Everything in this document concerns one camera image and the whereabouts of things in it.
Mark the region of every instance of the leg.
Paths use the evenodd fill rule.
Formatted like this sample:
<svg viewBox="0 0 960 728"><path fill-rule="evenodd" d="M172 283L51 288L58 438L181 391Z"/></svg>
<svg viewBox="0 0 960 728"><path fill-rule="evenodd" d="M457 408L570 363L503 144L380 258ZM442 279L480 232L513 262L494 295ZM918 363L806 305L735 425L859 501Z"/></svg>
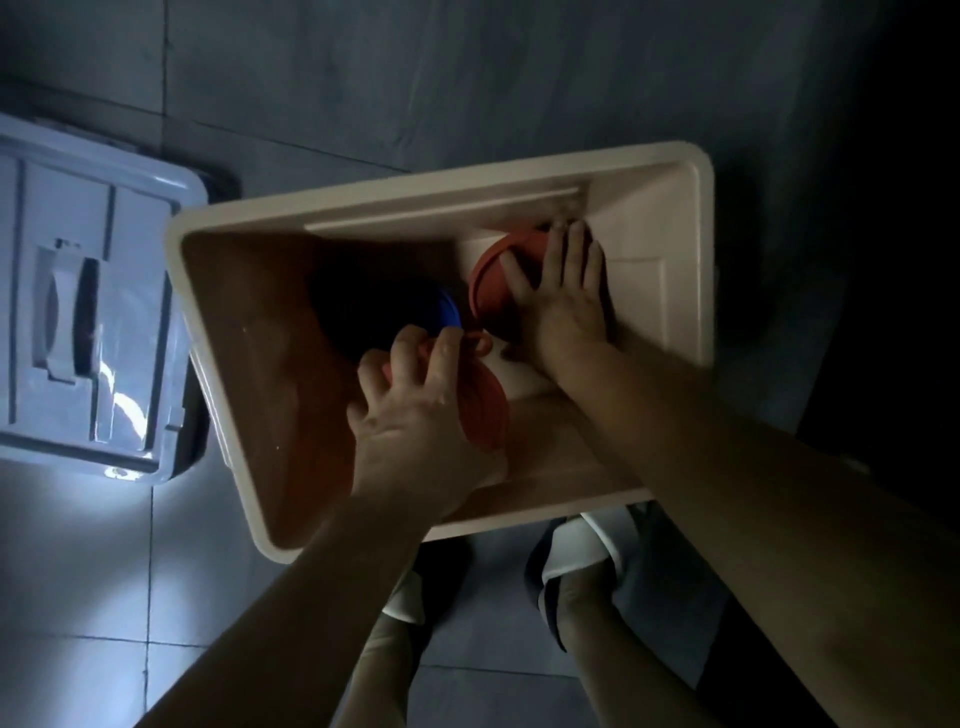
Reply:
<svg viewBox="0 0 960 728"><path fill-rule="evenodd" d="M412 670L408 625L381 615L353 671L336 728L404 728Z"/></svg>
<svg viewBox="0 0 960 728"><path fill-rule="evenodd" d="M604 589L604 564L565 574L557 626L604 728L717 728L696 694L636 638Z"/></svg>

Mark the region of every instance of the beige plastic bin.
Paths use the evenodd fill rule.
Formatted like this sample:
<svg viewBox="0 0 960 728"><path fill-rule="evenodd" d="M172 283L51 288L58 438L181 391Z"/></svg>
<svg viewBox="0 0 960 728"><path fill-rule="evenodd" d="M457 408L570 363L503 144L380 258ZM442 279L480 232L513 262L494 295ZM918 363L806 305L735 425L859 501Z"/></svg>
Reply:
<svg viewBox="0 0 960 728"><path fill-rule="evenodd" d="M253 539L296 558L348 492L357 397L306 279L350 255L374 276L438 279L468 313L465 281L504 233L584 217L607 253L629 350L642 336L701 367L713 356L713 173L682 142L398 176L189 209L166 254L193 359ZM477 491L442 538L552 518L649 493L550 382L497 352L485 359L511 400L504 482Z"/></svg>

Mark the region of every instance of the forearm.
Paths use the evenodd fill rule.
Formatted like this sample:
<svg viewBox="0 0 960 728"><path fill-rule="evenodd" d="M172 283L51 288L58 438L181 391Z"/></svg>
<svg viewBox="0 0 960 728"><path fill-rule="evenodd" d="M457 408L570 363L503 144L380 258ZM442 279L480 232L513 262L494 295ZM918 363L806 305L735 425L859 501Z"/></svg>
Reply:
<svg viewBox="0 0 960 728"><path fill-rule="evenodd" d="M430 525L405 502L342 501L297 562L140 725L326 725Z"/></svg>
<svg viewBox="0 0 960 728"><path fill-rule="evenodd" d="M892 725L931 705L956 710L937 683L955 675L960 644L951 534L609 345L566 371L564 390L835 718L866 724L876 710Z"/></svg>

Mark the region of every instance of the box handle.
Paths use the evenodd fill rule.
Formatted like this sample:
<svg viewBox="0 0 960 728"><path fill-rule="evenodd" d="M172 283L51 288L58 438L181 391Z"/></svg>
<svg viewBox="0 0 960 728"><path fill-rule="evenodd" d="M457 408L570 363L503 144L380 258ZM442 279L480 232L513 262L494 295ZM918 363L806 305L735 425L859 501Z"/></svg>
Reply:
<svg viewBox="0 0 960 728"><path fill-rule="evenodd" d="M67 384L91 374L99 263L71 247L38 251L34 306L34 365Z"/></svg>

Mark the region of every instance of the finger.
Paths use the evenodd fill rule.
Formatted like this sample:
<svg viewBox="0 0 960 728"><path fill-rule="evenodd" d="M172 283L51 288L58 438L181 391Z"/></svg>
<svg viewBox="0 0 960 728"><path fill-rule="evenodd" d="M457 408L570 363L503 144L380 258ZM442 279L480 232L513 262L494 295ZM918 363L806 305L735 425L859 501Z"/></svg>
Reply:
<svg viewBox="0 0 960 728"><path fill-rule="evenodd" d="M457 391L457 370L460 366L460 342L464 330L457 327L445 327L437 337L427 365L424 384L442 394Z"/></svg>
<svg viewBox="0 0 960 728"><path fill-rule="evenodd" d="M564 233L566 222L555 220L546 241L546 254L543 256L543 275L540 288L546 290L560 288L564 266Z"/></svg>
<svg viewBox="0 0 960 728"><path fill-rule="evenodd" d="M426 331L413 324L405 326L390 348L390 367L394 371L394 386L420 384L420 358L417 348L426 338Z"/></svg>
<svg viewBox="0 0 960 728"><path fill-rule="evenodd" d="M352 401L347 405L347 424L350 425L350 431L356 436L360 431L360 425L367 419L367 408L357 401Z"/></svg>
<svg viewBox="0 0 960 728"><path fill-rule="evenodd" d="M507 279L507 287L514 295L514 301L518 305L526 305L533 296L534 289L527 279L527 274L520 268L516 262L514 254L510 251L504 251L500 255L500 266L503 268L503 277Z"/></svg>
<svg viewBox="0 0 960 728"><path fill-rule="evenodd" d="M594 240L587 250L587 268L584 269L584 290L592 299L600 300L600 281L603 279L603 248Z"/></svg>
<svg viewBox="0 0 960 728"><path fill-rule="evenodd" d="M375 409L390 391L390 382L383 374L383 365L388 361L390 355L380 349L371 349L360 359L357 378L360 379L360 389L363 390L369 409Z"/></svg>
<svg viewBox="0 0 960 728"><path fill-rule="evenodd" d="M566 237L566 263L564 263L564 288L579 290L584 276L584 223L577 220L570 226Z"/></svg>

